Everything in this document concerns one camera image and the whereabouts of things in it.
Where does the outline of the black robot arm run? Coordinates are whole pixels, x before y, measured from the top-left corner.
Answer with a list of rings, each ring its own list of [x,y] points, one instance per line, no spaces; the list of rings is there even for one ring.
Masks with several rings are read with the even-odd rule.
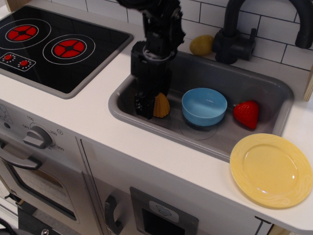
[[[178,0],[120,0],[119,4],[142,14],[144,41],[134,44],[131,51],[131,74],[138,88],[134,97],[137,115],[159,117],[157,97],[166,97],[171,84],[169,63],[185,33],[181,28],[182,12]]]

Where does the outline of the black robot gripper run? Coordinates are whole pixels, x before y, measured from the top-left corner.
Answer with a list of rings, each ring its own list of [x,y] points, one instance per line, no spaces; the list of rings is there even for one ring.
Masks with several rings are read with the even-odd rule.
[[[131,51],[131,74],[136,78],[138,88],[134,97],[137,115],[147,119],[153,117],[155,96],[167,95],[171,85],[170,62],[177,52],[172,51],[167,58],[157,59],[145,50],[145,42],[138,41]]]

